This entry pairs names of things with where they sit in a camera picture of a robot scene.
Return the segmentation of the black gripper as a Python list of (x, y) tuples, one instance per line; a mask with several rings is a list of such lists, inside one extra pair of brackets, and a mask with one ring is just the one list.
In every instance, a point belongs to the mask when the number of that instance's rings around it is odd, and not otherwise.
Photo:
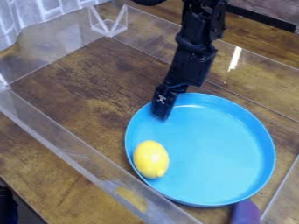
[(162, 83), (153, 91), (150, 112), (161, 120), (170, 114), (178, 93), (188, 86), (198, 87), (210, 70), (217, 49), (210, 41), (192, 43), (181, 34), (174, 37), (177, 43), (169, 71)]

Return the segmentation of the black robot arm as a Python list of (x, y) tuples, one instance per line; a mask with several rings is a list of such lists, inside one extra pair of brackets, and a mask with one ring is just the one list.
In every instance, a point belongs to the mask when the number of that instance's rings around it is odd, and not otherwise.
[(217, 49), (212, 42), (222, 38), (228, 0), (182, 0), (181, 29), (169, 71), (157, 85), (152, 114), (165, 120), (177, 95), (188, 86), (200, 87), (210, 71)]

